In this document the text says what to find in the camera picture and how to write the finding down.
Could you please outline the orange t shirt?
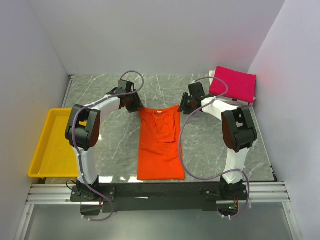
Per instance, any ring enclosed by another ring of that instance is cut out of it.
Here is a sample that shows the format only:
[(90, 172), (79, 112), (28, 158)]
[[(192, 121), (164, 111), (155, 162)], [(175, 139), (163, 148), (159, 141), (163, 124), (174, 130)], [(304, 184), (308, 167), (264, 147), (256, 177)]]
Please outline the orange t shirt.
[(178, 153), (181, 132), (179, 106), (139, 110), (140, 136), (137, 160), (139, 181), (184, 180)]

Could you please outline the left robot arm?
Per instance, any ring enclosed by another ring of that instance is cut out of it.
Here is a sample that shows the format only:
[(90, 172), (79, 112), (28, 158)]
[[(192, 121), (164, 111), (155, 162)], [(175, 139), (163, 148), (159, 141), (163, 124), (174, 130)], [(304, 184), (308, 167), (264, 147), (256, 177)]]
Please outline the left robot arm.
[(86, 184), (82, 189), (82, 195), (88, 201), (94, 201), (100, 195), (100, 188), (94, 185), (99, 177), (95, 167), (94, 147), (99, 140), (101, 118), (122, 108), (134, 113), (142, 106), (135, 84), (121, 79), (118, 81), (118, 87), (103, 98), (87, 105), (75, 104), (71, 108), (65, 138), (75, 153), (77, 180)]

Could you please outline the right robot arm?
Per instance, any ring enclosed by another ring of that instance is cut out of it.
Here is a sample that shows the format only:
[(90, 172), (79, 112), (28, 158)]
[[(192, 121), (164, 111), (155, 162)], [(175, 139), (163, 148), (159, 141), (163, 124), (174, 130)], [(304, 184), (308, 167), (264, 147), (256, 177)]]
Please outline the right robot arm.
[(227, 157), (224, 171), (218, 175), (222, 182), (219, 193), (222, 198), (230, 200), (243, 184), (247, 154), (258, 138), (251, 112), (247, 108), (230, 105), (213, 95), (205, 94), (200, 82), (189, 84), (188, 90), (182, 95), (179, 112), (188, 114), (190, 119), (200, 111), (221, 121)]

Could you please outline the folded magenta t shirt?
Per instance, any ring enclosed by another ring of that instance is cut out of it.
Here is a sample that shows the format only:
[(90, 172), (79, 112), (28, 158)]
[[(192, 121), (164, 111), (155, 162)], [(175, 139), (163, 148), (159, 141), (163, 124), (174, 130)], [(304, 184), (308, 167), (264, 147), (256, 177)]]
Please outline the folded magenta t shirt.
[(254, 103), (256, 75), (217, 66), (213, 77), (221, 79), (227, 84), (228, 92), (223, 97)]

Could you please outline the yellow plastic tray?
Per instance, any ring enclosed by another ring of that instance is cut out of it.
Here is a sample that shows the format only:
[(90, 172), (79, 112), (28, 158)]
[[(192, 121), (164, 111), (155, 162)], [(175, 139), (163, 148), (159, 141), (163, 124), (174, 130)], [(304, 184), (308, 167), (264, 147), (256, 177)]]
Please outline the yellow plastic tray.
[(76, 178), (78, 176), (76, 155), (65, 138), (70, 114), (70, 108), (49, 110), (28, 170), (28, 177)]

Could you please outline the black base beam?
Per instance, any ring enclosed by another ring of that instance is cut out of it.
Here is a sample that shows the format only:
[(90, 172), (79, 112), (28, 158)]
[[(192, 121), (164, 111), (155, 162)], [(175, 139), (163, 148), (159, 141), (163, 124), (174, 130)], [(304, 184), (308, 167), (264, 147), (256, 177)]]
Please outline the black base beam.
[(240, 182), (100, 183), (90, 191), (84, 184), (73, 186), (70, 201), (81, 205), (97, 203), (103, 213), (111, 211), (217, 211), (219, 201), (236, 203), (248, 198)]

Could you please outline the aluminium frame rail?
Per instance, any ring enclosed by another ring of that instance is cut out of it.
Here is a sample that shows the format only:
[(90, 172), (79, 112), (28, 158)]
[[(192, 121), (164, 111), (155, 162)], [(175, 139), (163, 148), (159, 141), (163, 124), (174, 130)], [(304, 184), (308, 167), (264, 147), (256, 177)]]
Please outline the aluminium frame rail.
[[(63, 184), (33, 184), (29, 190), (27, 205), (68, 205), (72, 191)], [(287, 203), (291, 199), (283, 182), (251, 182), (251, 203)]]

